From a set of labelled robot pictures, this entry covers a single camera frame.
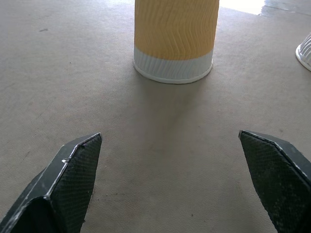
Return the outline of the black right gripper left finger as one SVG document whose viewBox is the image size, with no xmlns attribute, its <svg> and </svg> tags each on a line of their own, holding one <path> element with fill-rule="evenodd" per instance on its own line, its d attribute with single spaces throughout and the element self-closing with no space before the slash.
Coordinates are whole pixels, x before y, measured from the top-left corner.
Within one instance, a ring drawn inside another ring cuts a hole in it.
<svg viewBox="0 0 311 233">
<path fill-rule="evenodd" d="M 80 233 L 101 145 L 100 133 L 64 144 L 8 210 L 0 233 Z"/>
</svg>

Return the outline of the yellow and white paper cup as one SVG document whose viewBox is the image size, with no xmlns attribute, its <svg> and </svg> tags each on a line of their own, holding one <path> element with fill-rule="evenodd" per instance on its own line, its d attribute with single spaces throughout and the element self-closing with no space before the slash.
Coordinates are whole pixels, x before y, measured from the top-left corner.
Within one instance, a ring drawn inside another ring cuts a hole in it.
<svg viewBox="0 0 311 233">
<path fill-rule="evenodd" d="M 301 65 L 311 72 L 311 32 L 304 41 L 297 46 L 295 55 Z"/>
<path fill-rule="evenodd" d="M 213 65 L 220 0 L 135 0 L 134 68 L 169 84 L 198 81 Z"/>
</svg>

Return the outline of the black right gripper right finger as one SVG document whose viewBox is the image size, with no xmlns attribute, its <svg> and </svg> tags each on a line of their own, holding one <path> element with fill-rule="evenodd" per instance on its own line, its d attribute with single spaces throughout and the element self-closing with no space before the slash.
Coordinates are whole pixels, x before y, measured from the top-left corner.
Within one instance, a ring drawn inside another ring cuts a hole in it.
<svg viewBox="0 0 311 233">
<path fill-rule="evenodd" d="M 278 233 L 311 233 L 311 162 L 290 142 L 241 130 L 253 186 Z"/>
</svg>

